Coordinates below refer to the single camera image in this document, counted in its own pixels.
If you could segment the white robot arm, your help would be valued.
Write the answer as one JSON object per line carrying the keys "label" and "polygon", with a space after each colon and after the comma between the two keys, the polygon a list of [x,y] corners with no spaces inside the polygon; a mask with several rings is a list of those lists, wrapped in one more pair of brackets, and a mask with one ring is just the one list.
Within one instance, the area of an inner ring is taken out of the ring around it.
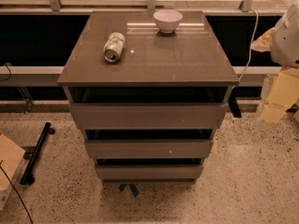
{"label": "white robot arm", "polygon": [[299,1],[250,47],[259,52],[269,51],[271,60],[282,66],[277,75],[264,80],[257,110],[262,125],[274,125],[299,100]]}

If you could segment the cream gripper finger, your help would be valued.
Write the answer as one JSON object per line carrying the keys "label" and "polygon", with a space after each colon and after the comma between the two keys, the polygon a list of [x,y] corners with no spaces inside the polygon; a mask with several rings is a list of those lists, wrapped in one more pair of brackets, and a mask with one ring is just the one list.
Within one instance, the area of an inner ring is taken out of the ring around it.
{"label": "cream gripper finger", "polygon": [[275,32],[275,28],[271,28],[267,30],[265,33],[263,33],[261,36],[259,36],[256,40],[252,42],[250,47],[254,51],[258,52],[267,52],[270,50],[271,43],[272,43],[272,36]]}
{"label": "cream gripper finger", "polygon": [[257,122],[277,124],[299,100],[299,69],[281,69],[276,75],[267,75],[263,81]]}

